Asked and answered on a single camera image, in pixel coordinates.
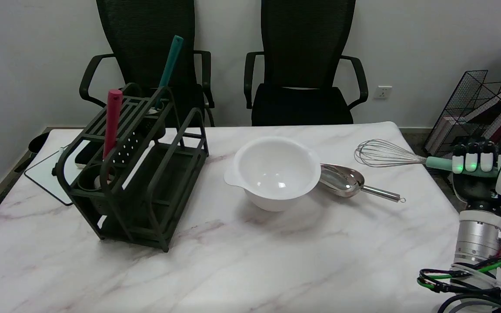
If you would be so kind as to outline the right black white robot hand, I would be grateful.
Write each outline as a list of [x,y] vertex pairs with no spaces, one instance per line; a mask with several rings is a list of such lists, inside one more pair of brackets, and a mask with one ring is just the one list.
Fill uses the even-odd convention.
[[455,195],[475,209],[479,204],[500,215],[501,144],[493,141],[457,144],[452,150],[452,185]]

